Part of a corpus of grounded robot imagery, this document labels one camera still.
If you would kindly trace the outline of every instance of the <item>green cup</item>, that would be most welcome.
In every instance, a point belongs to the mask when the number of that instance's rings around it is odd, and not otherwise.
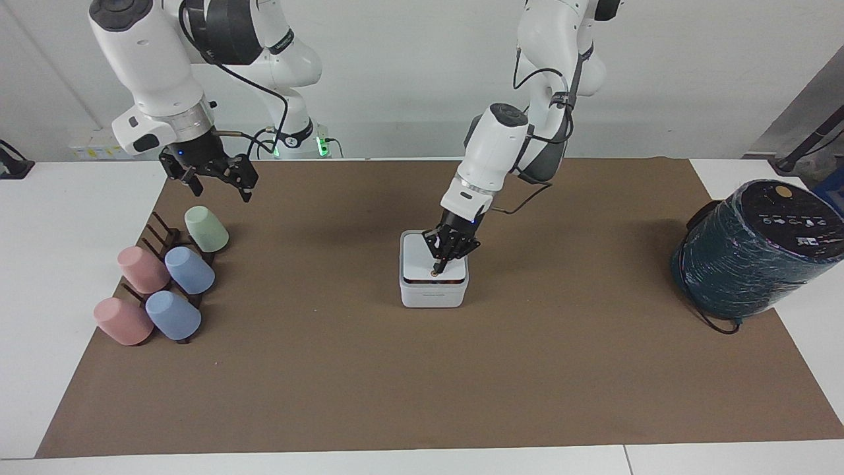
[[[185,213],[185,225],[204,253],[215,253],[229,243],[229,232],[205,206],[194,206]]]

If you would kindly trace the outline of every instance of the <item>gold button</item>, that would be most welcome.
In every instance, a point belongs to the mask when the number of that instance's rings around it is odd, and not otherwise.
[[[774,189],[776,190],[776,194],[779,194],[783,198],[791,198],[792,196],[794,196],[794,193],[792,192],[792,190],[788,189],[788,187],[784,187],[781,185]]]

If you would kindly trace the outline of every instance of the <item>white table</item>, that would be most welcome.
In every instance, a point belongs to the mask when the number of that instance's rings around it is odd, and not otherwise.
[[[694,165],[713,198],[776,177],[764,162]],[[157,162],[41,163],[23,182],[0,183],[0,458],[35,454],[95,328],[91,309],[120,276],[115,258],[141,232],[164,180]],[[839,266],[777,306],[839,418],[842,283]],[[0,474],[153,472],[839,474],[844,441],[0,461]]]

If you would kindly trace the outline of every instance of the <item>dark green cylindrical speaker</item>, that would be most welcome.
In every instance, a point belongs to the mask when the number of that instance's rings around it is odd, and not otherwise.
[[[688,228],[671,261],[674,280],[718,319],[759,314],[844,260],[844,220],[788,183],[747,183]]]

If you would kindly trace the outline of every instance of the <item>blue cup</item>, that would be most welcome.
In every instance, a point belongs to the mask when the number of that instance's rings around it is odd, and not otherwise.
[[[173,248],[164,257],[164,263],[173,280],[188,295],[205,292],[214,284],[214,269],[188,248]]]
[[[171,340],[193,335],[203,321],[199,310],[173,292],[161,291],[147,300],[147,314],[155,326]]]

